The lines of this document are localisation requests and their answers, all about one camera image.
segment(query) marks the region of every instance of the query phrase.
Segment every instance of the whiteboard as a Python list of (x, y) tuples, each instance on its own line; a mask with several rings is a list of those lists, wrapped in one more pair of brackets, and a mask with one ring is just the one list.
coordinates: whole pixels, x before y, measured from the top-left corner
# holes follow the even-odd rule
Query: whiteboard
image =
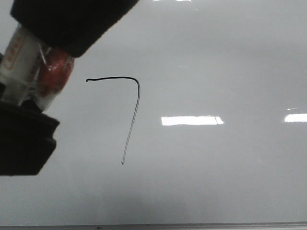
[[(12, 1), (0, 4), (3, 52), (17, 23)], [(39, 175), (0, 177), (0, 225), (306, 220), (306, 11), (302, 0), (141, 0), (46, 111), (61, 124)], [(141, 84), (125, 165), (137, 88), (85, 82), (108, 76)]]

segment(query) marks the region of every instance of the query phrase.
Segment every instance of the black marker line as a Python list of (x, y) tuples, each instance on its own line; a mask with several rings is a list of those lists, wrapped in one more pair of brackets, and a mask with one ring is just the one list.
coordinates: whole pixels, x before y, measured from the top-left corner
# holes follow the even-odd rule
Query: black marker line
[(134, 80), (137, 83), (137, 85), (138, 85), (138, 99), (136, 101), (136, 105), (135, 105), (135, 109), (134, 109), (134, 114), (133, 114), (130, 130), (129, 130), (129, 134), (128, 134), (128, 137), (127, 137), (127, 140), (126, 140), (123, 161), (121, 161), (121, 164), (124, 164), (125, 163), (125, 158), (126, 158), (127, 147), (128, 147), (128, 143), (129, 143), (129, 140), (130, 140), (130, 135), (131, 135), (131, 132), (132, 132), (132, 128), (133, 128), (133, 125), (134, 125), (136, 113), (138, 111), (138, 107), (139, 107), (139, 103), (140, 103), (141, 87), (140, 87), (139, 81), (136, 78), (132, 78), (132, 77), (106, 77), (106, 78), (97, 78), (97, 79), (88, 78), (85, 81), (86, 82), (88, 82), (88, 81), (100, 81), (100, 80), (108, 80), (108, 79), (130, 79), (130, 80)]

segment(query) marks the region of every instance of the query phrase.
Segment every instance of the white surface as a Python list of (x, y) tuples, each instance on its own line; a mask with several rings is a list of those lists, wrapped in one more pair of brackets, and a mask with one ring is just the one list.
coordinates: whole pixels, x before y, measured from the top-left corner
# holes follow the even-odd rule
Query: white surface
[[(16, 23), (0, 7), (2, 52)], [(0, 225), (307, 219), (307, 1), (141, 0), (83, 57), (47, 114), (38, 176), (0, 178)], [(121, 165), (137, 88), (141, 102)], [(218, 116), (222, 125), (163, 126)]]

